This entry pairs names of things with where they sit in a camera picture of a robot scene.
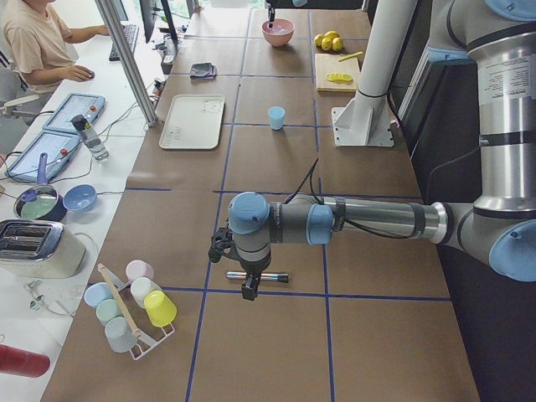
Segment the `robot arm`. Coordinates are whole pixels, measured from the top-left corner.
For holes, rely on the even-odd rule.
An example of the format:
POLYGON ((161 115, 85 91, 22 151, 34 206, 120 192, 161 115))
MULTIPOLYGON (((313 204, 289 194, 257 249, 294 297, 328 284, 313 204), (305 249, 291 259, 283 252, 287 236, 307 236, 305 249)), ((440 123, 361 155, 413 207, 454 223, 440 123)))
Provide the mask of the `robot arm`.
POLYGON ((428 239, 466 252, 516 281, 535 279, 535 4, 435 1, 431 62, 475 62, 482 193, 470 204, 401 204, 294 194, 270 203, 254 192, 229 203, 210 259, 237 260, 254 300, 275 243, 326 244, 351 225, 395 239, 428 239))

